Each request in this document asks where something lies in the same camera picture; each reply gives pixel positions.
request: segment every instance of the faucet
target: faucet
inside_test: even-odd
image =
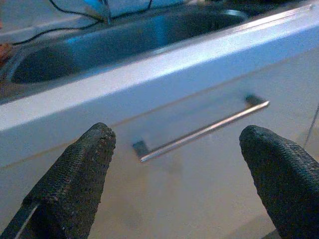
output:
[[[90,5],[108,24],[111,24],[111,10],[108,0],[84,0]]]

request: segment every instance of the black cable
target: black cable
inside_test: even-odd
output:
[[[58,9],[58,10],[61,11],[61,12],[64,12],[64,13],[72,13],[72,14],[77,14],[77,15],[82,15],[82,16],[90,17],[90,18],[95,19],[96,22],[94,22],[94,23],[92,23],[92,24],[89,24],[89,25],[87,25],[87,26],[82,26],[82,27],[60,27],[60,28],[49,29],[49,30],[40,32],[40,33],[38,33],[37,35],[35,35],[35,36],[33,36],[33,37],[31,37],[31,38],[29,38],[29,39],[27,39],[27,40],[12,43],[13,46],[31,42],[32,40],[36,39],[37,37],[39,37],[39,36],[41,36],[41,35],[44,35],[44,34],[47,34],[47,33],[49,33],[49,32],[52,32],[52,31],[61,31],[61,30],[84,30],[84,29],[89,28],[89,27],[91,27],[91,26],[95,26],[96,24],[98,24],[98,23],[100,23],[100,22],[103,22],[103,20],[99,19],[98,17],[91,16],[91,15],[86,14],[86,13],[83,13],[83,12],[63,10],[63,9],[61,9],[60,7],[58,7],[53,0],[49,0],[49,1],[50,1],[50,3],[52,3],[52,5],[53,5],[56,9]]]
[[[313,122],[311,123],[311,126],[310,126],[310,128],[309,128],[309,130],[308,130],[307,138],[306,138],[306,140],[305,140],[305,143],[304,143],[304,145],[303,145],[303,148],[305,148],[305,146],[307,145],[307,143],[308,143],[308,141],[309,141],[309,138],[310,138],[310,136],[311,136],[311,132],[312,132],[312,130],[313,130],[313,127],[315,126],[315,123],[316,123],[316,119],[317,119],[317,117],[318,117],[318,114],[319,114],[319,105],[318,105],[318,107],[317,107],[317,110],[316,110],[316,113],[315,113]]]
[[[92,23],[92,24],[89,24],[87,26],[83,26],[83,27],[61,27],[61,28],[54,28],[54,29],[49,29],[49,30],[46,30],[46,31],[43,31],[43,32],[40,32],[39,34],[27,39],[27,40],[24,40],[24,41],[20,41],[20,42],[15,42],[15,43],[12,43],[13,46],[15,45],[20,45],[20,44],[25,44],[25,43],[28,43],[34,39],[36,39],[37,37],[41,36],[41,35],[44,35],[44,34],[47,34],[49,32],[52,32],[52,31],[62,31],[62,30],[84,30],[86,28],[89,28],[91,26],[94,26],[96,24],[100,23],[100,21],[96,21],[95,23]]]
[[[147,9],[150,9],[150,8],[151,8],[151,5],[152,5],[152,0],[150,0],[150,2],[149,2],[149,6],[148,6],[148,8],[147,8]]]
[[[78,12],[78,11],[68,11],[68,10],[64,10],[62,8],[60,8],[57,4],[55,4],[55,2],[53,0],[49,0],[50,3],[52,3],[52,5],[58,9],[59,11],[61,12],[64,12],[64,13],[72,13],[72,14],[78,14],[78,15],[82,15],[82,16],[86,16],[86,17],[90,17],[92,19],[95,19],[97,21],[103,21],[101,20],[100,18],[96,17],[96,16],[92,16],[92,15],[89,15],[89,14],[86,14],[86,13],[83,13],[83,12]]]

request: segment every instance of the drawer handle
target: drawer handle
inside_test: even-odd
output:
[[[240,112],[237,112],[229,117],[226,117],[222,120],[219,120],[217,122],[214,122],[213,124],[207,125],[205,127],[202,127],[200,129],[197,129],[189,134],[186,134],[180,138],[177,138],[167,144],[164,144],[158,148],[155,148],[153,150],[148,150],[145,142],[139,141],[135,144],[133,144],[133,148],[140,158],[141,162],[145,162],[151,158],[155,158],[159,155],[162,155],[164,153],[167,153],[169,151],[172,151],[173,149],[176,149],[178,147],[181,147],[182,145],[185,145],[199,137],[202,137],[203,135],[206,135],[210,132],[213,132],[217,130],[218,128],[224,127],[236,120],[239,120],[251,113],[257,112],[269,105],[269,101],[266,101],[260,97],[257,97],[255,95],[250,95],[246,97],[245,102],[248,103],[249,108],[246,108]]]

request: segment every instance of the sink basin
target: sink basin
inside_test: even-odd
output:
[[[236,10],[184,6],[138,17],[121,24],[34,44],[21,49],[6,79],[17,84],[52,81],[105,69],[140,53],[236,25],[247,15]]]

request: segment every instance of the white cabinet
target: white cabinet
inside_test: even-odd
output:
[[[111,125],[117,147],[90,239],[260,239],[273,231],[238,137],[244,127],[257,124],[303,144],[319,102],[318,59],[319,49],[313,49]],[[144,140],[150,149],[159,147],[241,111],[248,95],[269,100],[270,106],[146,163],[139,162],[133,143]],[[64,148],[1,169],[0,231]]]

